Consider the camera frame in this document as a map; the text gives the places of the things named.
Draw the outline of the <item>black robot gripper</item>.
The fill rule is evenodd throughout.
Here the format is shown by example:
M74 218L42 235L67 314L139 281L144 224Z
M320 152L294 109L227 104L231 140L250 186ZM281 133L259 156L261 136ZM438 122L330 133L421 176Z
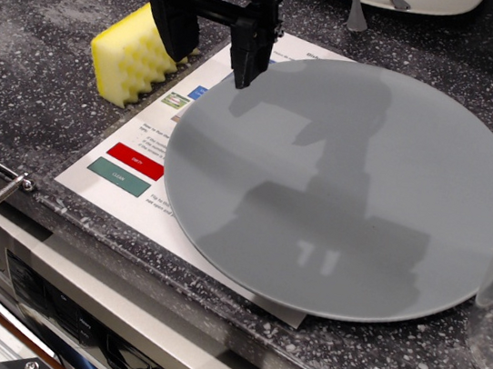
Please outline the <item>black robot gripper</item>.
M192 54L199 41L200 17L233 26L231 67L236 89L247 88L267 70L281 36L283 0L149 0L161 41L175 62Z

